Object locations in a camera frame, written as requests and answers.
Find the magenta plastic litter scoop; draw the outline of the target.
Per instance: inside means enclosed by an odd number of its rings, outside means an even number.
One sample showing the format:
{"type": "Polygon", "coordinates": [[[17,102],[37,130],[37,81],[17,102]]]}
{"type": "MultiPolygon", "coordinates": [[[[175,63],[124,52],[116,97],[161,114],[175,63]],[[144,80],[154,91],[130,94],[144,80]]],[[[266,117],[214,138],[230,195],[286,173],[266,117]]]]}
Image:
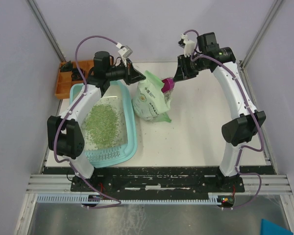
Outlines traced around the magenta plastic litter scoop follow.
{"type": "Polygon", "coordinates": [[[162,93],[166,93],[168,91],[171,91],[174,88],[174,80],[171,77],[165,78],[162,80],[164,86],[161,89],[162,93]]]}

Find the green cat litter bag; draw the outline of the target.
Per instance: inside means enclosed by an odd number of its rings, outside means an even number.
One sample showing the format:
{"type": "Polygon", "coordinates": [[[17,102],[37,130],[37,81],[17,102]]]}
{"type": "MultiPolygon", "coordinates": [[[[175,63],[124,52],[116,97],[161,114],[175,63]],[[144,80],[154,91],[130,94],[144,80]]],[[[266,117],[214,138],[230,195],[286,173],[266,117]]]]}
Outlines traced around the green cat litter bag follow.
{"type": "Polygon", "coordinates": [[[171,109],[171,91],[162,93],[162,79],[145,71],[146,79],[140,81],[132,98],[134,113],[145,121],[168,122],[172,120],[167,114],[171,109]]]}

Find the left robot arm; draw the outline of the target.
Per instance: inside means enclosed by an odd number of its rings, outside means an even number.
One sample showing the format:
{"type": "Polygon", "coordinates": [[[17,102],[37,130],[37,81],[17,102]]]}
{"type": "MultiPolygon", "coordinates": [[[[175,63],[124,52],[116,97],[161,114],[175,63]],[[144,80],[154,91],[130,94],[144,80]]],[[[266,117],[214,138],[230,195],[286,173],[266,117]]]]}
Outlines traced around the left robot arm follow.
{"type": "Polygon", "coordinates": [[[121,61],[113,65],[113,57],[107,51],[94,55],[94,65],[90,68],[86,84],[74,103],[59,116],[50,116],[47,120],[48,145],[54,156],[64,157],[76,175],[82,178],[81,184],[88,191],[98,187],[98,178],[93,176],[95,168],[87,159],[84,151],[84,137],[81,125],[92,107],[102,98],[112,81],[123,80],[127,85],[145,79],[145,76],[133,67],[129,56],[132,50],[122,47],[118,54],[121,61]]]}

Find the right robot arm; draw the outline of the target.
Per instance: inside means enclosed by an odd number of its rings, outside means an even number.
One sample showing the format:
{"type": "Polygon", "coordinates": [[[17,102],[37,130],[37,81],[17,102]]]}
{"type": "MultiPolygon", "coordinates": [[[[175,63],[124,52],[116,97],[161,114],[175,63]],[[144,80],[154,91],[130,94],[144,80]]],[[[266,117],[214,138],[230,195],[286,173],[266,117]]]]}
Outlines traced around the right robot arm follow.
{"type": "Polygon", "coordinates": [[[232,120],[221,127],[226,146],[219,166],[221,176],[215,179],[216,188],[227,191],[233,186],[231,177],[240,174],[243,150],[264,150],[261,126],[266,114],[259,111],[250,99],[232,49],[220,47],[213,32],[198,34],[196,41],[183,33],[178,44],[183,48],[183,54],[177,58],[174,82],[195,78],[199,72],[209,70],[219,82],[229,106],[232,120]]]}

